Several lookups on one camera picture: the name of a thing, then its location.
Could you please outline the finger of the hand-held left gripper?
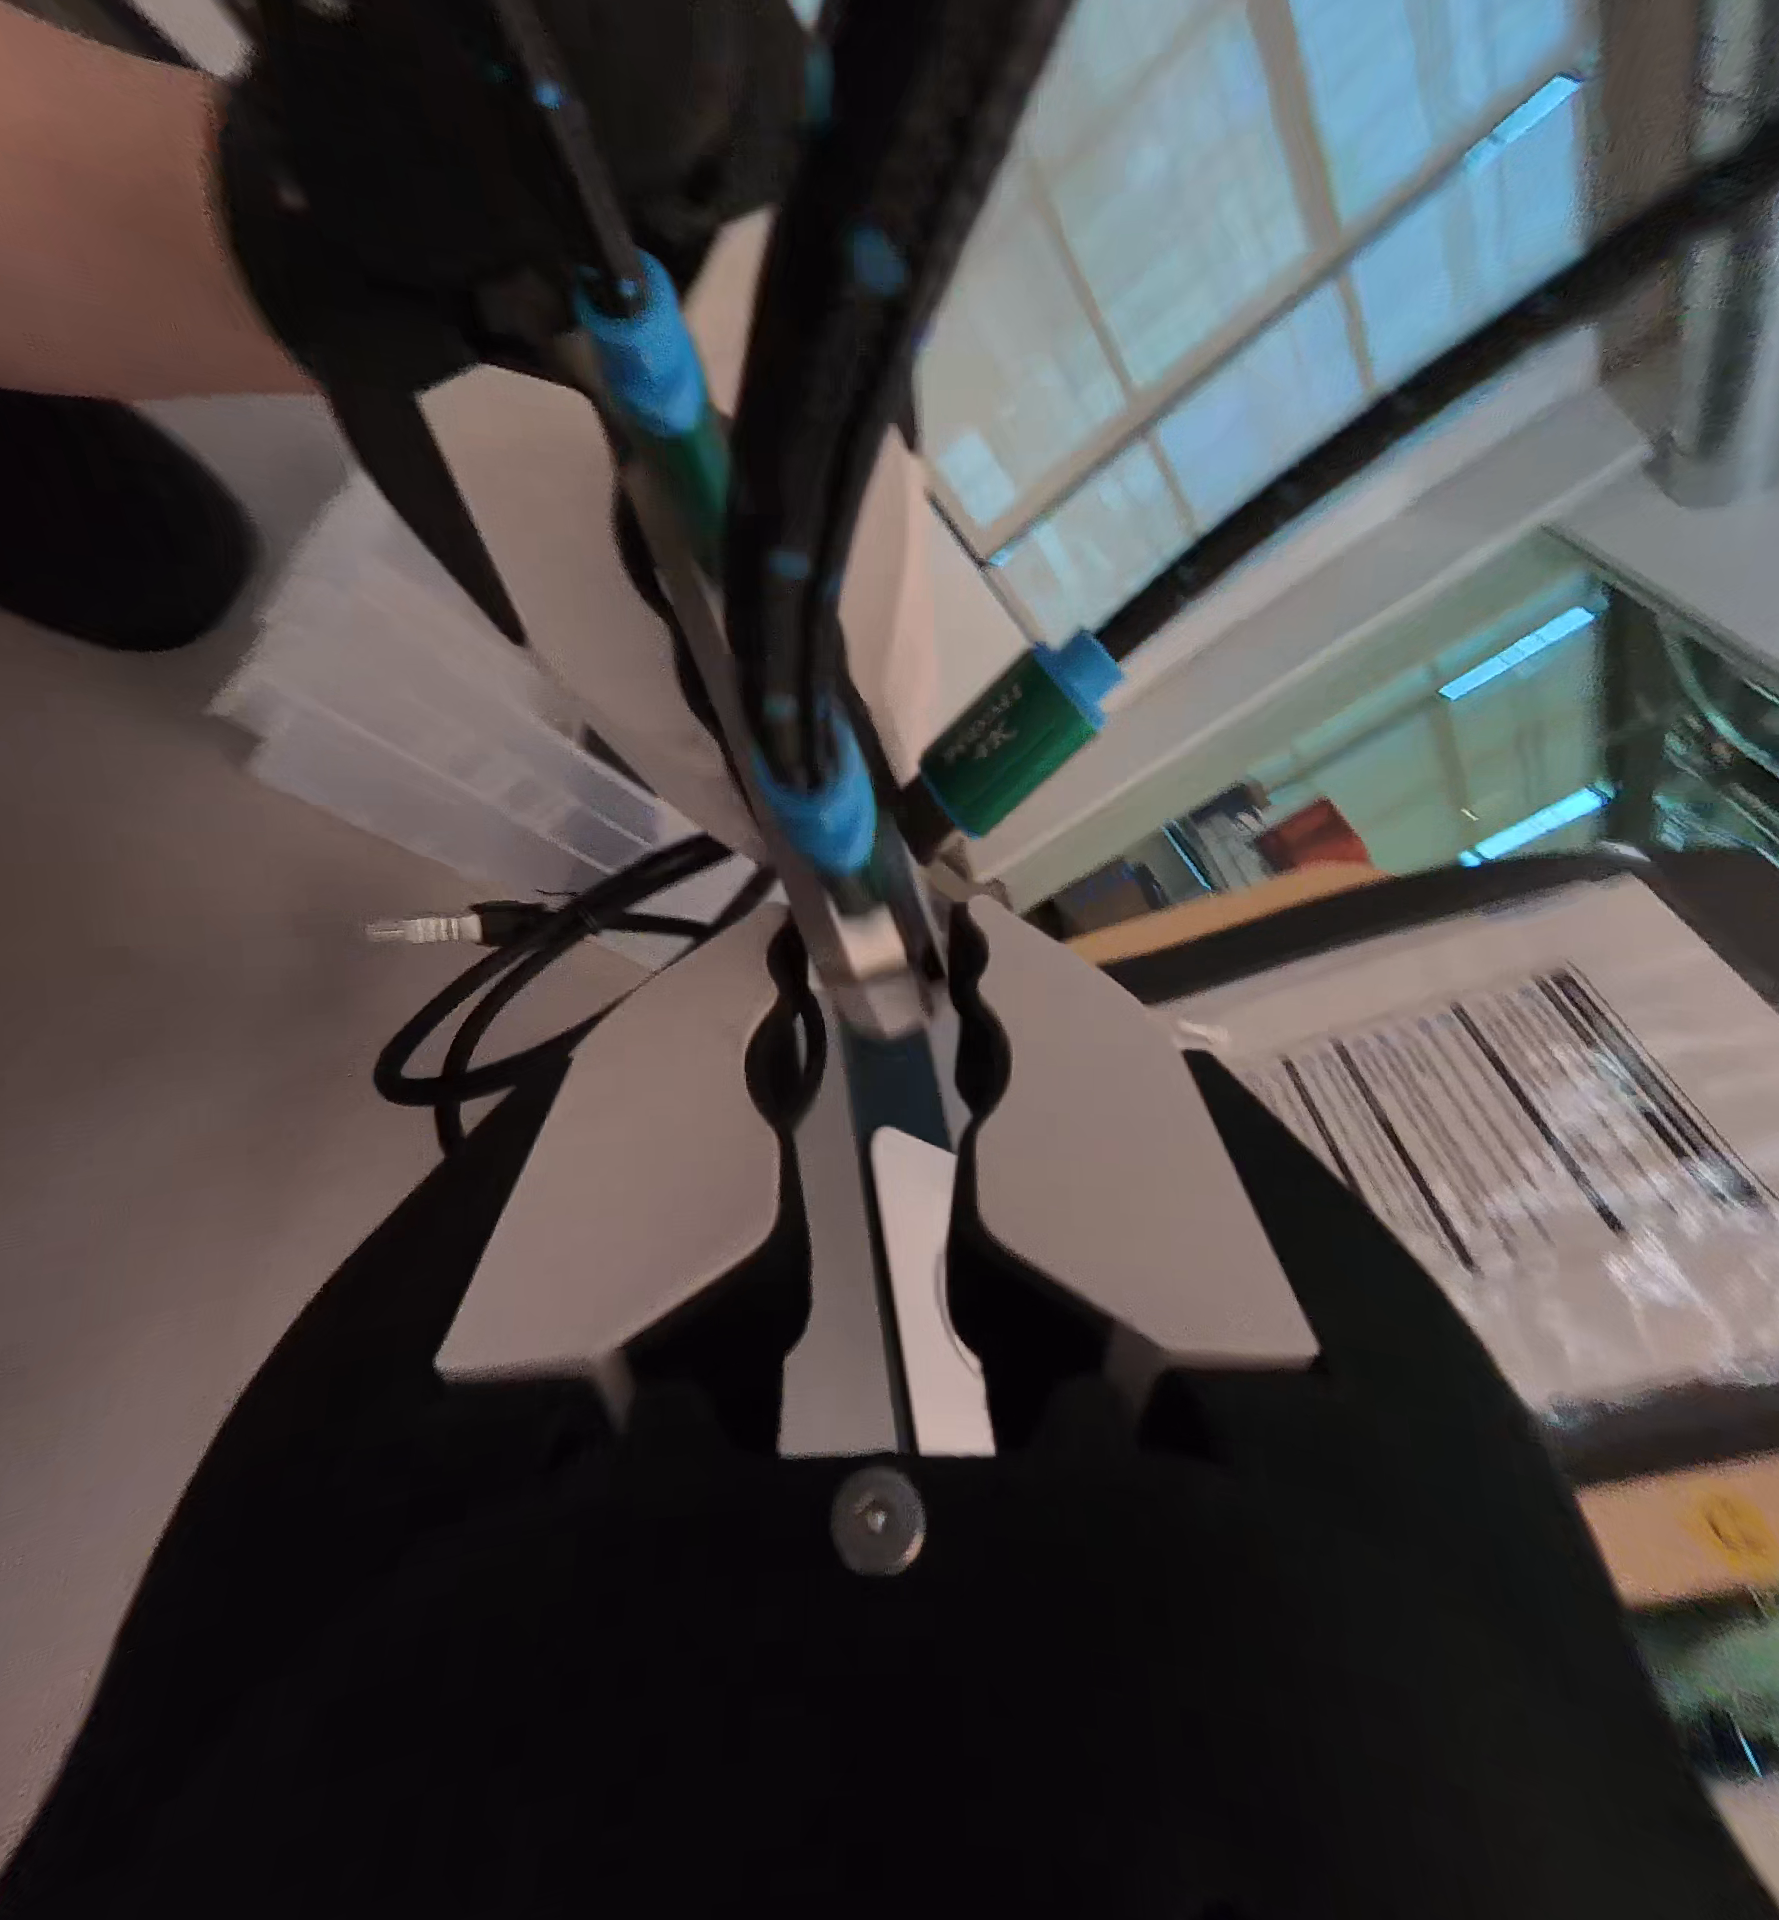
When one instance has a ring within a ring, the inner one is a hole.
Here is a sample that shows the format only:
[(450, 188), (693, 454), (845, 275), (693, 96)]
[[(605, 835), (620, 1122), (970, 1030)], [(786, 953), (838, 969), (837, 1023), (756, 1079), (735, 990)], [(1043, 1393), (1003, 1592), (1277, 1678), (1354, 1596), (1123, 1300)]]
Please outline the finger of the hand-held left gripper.
[(933, 533), (921, 462), (902, 436), (885, 436), (837, 604), (849, 685), (885, 761), (921, 761), (934, 729)]
[(675, 641), (620, 564), (617, 473), (591, 399), (475, 367), (424, 395), (424, 420), (540, 671), (575, 718), (693, 827), (761, 857), (724, 752), (684, 700)]

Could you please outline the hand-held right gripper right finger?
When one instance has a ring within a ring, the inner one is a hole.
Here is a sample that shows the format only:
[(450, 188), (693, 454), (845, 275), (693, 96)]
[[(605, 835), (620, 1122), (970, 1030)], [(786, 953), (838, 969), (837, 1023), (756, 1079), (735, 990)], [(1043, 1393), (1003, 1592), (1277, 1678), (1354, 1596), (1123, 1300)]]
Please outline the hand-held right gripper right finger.
[(1317, 1334), (1164, 1021), (992, 899), (950, 911), (948, 994), (947, 1305), (999, 1453), (1068, 1385), (1136, 1423), (1171, 1377), (1308, 1373)]

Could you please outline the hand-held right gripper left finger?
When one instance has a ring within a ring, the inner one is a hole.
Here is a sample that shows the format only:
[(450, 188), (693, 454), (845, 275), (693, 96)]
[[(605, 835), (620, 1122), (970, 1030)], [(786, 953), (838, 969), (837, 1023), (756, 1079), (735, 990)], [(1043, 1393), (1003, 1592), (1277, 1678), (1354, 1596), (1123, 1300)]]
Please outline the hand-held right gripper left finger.
[(755, 908), (578, 1046), (437, 1354), (446, 1384), (578, 1378), (620, 1424), (648, 1389), (781, 1447), (805, 1334), (798, 1136), (828, 1032), (786, 909)]

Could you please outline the clear plastic bin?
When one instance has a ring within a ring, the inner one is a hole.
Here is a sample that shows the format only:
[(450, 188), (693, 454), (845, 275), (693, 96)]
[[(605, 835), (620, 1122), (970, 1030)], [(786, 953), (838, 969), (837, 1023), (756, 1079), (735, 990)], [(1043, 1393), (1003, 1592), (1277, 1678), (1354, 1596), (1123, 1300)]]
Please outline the clear plastic bin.
[(212, 713), (248, 735), (262, 785), (446, 869), (469, 899), (566, 899), (697, 831), (362, 471), (298, 540)]

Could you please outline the dark metal hdmi switch box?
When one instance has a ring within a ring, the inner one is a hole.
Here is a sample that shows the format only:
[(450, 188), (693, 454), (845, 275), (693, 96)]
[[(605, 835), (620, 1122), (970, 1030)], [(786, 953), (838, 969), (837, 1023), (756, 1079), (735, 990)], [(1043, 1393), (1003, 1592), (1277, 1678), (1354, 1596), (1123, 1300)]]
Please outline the dark metal hdmi switch box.
[(934, 1021), (945, 966), (925, 882), (899, 830), (877, 826), (871, 861), (859, 876), (835, 884), (813, 869), (761, 790), (758, 757), (742, 710), (718, 593), (684, 548), (681, 527), (669, 523), (651, 499), (642, 502), (638, 513), (735, 780), (835, 1012), (847, 1026), (875, 1041), (925, 1032)]

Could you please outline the person's left forearm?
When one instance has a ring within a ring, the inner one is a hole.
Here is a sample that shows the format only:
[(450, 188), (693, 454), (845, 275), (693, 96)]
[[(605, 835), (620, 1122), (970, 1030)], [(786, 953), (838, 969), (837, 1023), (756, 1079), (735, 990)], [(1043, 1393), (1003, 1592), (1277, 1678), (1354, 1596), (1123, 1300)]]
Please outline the person's left forearm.
[(224, 91), (0, 5), (0, 390), (310, 394), (215, 203)]

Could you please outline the wooden instruction sign board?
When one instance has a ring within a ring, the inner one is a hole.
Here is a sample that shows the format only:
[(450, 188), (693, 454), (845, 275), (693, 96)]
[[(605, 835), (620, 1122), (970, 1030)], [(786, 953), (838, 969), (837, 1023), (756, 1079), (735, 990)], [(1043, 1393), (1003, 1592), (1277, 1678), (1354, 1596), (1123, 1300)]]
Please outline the wooden instruction sign board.
[(1436, 1280), (1621, 1596), (1779, 1594), (1779, 990), (1657, 869), (1305, 884), (1073, 938)]

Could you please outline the silver ventilation duct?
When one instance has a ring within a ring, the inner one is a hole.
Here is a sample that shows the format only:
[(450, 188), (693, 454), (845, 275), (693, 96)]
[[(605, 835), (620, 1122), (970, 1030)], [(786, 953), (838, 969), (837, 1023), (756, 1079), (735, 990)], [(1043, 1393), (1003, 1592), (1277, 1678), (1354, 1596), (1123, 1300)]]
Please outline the silver ventilation duct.
[[(1717, 164), (1779, 121), (1779, 3), (1704, 5), (1693, 160)], [(1677, 275), (1679, 394), (1653, 481), (1684, 508), (1779, 488), (1779, 185), (1698, 235)]]

